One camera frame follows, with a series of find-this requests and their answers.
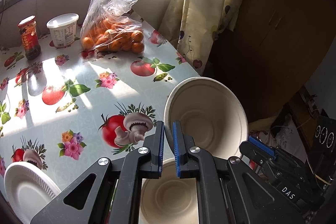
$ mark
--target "wooden cabinet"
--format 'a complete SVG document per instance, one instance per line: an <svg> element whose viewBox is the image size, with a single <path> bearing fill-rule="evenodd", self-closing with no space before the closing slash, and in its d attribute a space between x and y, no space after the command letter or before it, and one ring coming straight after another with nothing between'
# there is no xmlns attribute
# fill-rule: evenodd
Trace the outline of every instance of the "wooden cabinet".
<svg viewBox="0 0 336 224"><path fill-rule="evenodd" d="M234 32L224 31L210 60L251 122L288 102L335 34L336 0L243 0Z"/></svg>

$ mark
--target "glass jar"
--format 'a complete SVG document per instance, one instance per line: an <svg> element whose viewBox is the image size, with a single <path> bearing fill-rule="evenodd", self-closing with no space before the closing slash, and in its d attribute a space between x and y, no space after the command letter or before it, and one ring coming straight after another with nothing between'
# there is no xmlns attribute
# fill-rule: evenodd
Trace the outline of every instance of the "glass jar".
<svg viewBox="0 0 336 224"><path fill-rule="evenodd" d="M36 34L35 16L25 18L18 24L18 27L20 29L22 44L26 52L26 58L28 60L33 60L41 53L41 46Z"/></svg>

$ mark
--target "white paper plate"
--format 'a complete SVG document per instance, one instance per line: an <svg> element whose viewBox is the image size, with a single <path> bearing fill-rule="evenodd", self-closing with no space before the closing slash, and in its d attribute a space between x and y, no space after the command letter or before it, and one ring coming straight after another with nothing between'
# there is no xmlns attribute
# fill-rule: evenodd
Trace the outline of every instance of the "white paper plate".
<svg viewBox="0 0 336 224"><path fill-rule="evenodd" d="M24 224L29 224L40 210L61 193L45 173L25 161L10 164L4 180L8 201Z"/></svg>

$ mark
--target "pea pod print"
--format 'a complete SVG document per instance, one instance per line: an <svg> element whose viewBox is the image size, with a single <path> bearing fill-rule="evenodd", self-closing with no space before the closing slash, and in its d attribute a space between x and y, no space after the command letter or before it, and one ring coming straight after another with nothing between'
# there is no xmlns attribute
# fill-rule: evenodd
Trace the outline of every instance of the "pea pod print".
<svg viewBox="0 0 336 224"><path fill-rule="evenodd" d="M165 73L162 73L162 74L156 76L156 77L154 78L153 82L161 81L161 80L163 80L167 75L168 75L168 73L166 73L166 72L165 72Z"/></svg>
<svg viewBox="0 0 336 224"><path fill-rule="evenodd" d="M66 105L64 106L59 106L57 109L56 109L56 113L57 112L61 112L63 110L66 110L70 105L72 105L74 102L76 102L76 98L73 98L70 102L68 102Z"/></svg>

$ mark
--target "beige curtain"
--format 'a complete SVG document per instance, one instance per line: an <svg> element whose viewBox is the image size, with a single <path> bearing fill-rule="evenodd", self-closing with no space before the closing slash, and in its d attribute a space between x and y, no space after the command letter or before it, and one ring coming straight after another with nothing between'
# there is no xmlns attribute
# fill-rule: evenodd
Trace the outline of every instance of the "beige curtain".
<svg viewBox="0 0 336 224"><path fill-rule="evenodd" d="M242 0L171 0L159 32L201 75L213 40L234 29Z"/></svg>

